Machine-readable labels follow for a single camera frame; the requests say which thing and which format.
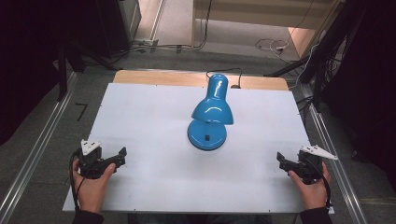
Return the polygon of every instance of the round blue base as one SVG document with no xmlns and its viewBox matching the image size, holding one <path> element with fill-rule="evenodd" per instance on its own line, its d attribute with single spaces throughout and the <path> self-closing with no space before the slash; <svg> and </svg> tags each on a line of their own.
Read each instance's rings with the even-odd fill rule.
<svg viewBox="0 0 396 224">
<path fill-rule="evenodd" d="M 187 130 L 190 142 L 201 150 L 210 151 L 221 147 L 227 137 L 224 124 L 207 123 L 194 119 Z"/>
</svg>

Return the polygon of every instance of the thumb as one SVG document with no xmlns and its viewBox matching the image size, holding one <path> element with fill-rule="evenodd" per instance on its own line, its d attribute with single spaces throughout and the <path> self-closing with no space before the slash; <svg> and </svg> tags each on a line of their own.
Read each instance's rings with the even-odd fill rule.
<svg viewBox="0 0 396 224">
<path fill-rule="evenodd" d="M 294 171 L 292 171 L 292 170 L 290 170 L 289 172 L 288 172 L 288 174 L 289 174 L 289 176 L 290 176 L 290 179 L 294 182 L 294 184 L 297 186 L 297 188 L 299 189 L 299 190 L 301 190 L 302 188 L 303 188 L 303 186 L 304 186 L 304 183 L 303 183 L 303 181 L 301 181 L 301 179 L 300 179 L 300 177 L 296 174 L 296 173 L 294 173 Z"/>
<path fill-rule="evenodd" d="M 115 169 L 116 169 L 116 164 L 114 163 L 109 164 L 105 169 L 105 171 L 103 172 L 102 179 L 107 182 L 107 180 L 113 175 Z"/>
</svg>

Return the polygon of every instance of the lamp neck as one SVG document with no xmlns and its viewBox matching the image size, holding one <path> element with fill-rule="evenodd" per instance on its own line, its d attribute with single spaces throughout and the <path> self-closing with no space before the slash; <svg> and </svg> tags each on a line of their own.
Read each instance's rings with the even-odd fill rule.
<svg viewBox="0 0 396 224">
<path fill-rule="evenodd" d="M 225 100 L 227 95 L 228 79 L 222 74 L 215 74 L 209 79 L 206 98 L 218 98 Z"/>
</svg>

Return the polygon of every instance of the black sleeve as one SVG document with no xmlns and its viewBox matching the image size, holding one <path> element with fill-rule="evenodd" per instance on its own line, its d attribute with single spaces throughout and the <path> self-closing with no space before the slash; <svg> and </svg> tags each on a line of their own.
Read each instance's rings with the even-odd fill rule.
<svg viewBox="0 0 396 224">
<path fill-rule="evenodd" d="M 102 224 L 104 220 L 102 215 L 79 210 L 76 212 L 73 224 Z"/>
<path fill-rule="evenodd" d="M 300 213 L 300 217 L 304 224 L 332 224 L 329 210 L 325 207 L 305 210 Z"/>
</svg>

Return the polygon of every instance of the lamp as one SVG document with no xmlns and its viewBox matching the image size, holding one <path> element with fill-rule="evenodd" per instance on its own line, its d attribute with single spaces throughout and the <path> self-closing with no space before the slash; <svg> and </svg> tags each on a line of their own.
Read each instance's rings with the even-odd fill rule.
<svg viewBox="0 0 396 224">
<path fill-rule="evenodd" d="M 233 124 L 233 113 L 225 101 L 228 79 L 214 74 L 209 79 L 206 98 L 195 107 L 187 134 L 190 142 L 201 150 L 221 147 L 227 137 L 225 124 Z"/>
</svg>

